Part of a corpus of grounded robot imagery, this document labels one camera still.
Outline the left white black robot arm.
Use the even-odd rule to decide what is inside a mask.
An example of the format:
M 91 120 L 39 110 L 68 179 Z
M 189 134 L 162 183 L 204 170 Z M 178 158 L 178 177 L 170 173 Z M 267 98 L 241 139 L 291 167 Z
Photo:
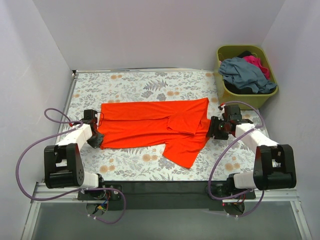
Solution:
M 98 131 L 98 112 L 87 109 L 83 112 L 80 126 L 73 126 L 73 131 L 55 145 L 44 149 L 44 179 L 47 188 L 89 189 L 95 200 L 106 196 L 106 187 L 101 184 L 102 177 L 97 173 L 84 170 L 81 149 L 85 144 L 100 148 L 104 135 Z

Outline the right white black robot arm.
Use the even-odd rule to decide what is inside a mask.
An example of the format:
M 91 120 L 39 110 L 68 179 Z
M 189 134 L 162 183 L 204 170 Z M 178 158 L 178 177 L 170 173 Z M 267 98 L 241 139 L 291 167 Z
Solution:
M 219 116 L 212 116 L 207 137 L 227 140 L 235 139 L 223 151 L 227 151 L 238 141 L 242 141 L 254 154 L 253 171 L 234 173 L 221 186 L 212 187 L 209 179 L 207 193 L 214 200 L 237 199 L 255 189 L 293 189 L 297 185 L 293 148 L 271 140 L 261 132 L 265 122 L 255 125 L 244 119 L 239 107 L 240 101 L 230 101 L 219 106 Z

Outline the orange t-shirt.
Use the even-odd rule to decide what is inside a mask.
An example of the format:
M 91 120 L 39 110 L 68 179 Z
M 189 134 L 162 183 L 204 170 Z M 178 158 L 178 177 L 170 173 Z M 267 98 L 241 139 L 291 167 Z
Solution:
M 209 138 L 209 99 L 103 103 L 101 149 L 165 145 L 163 156 L 191 168 Z

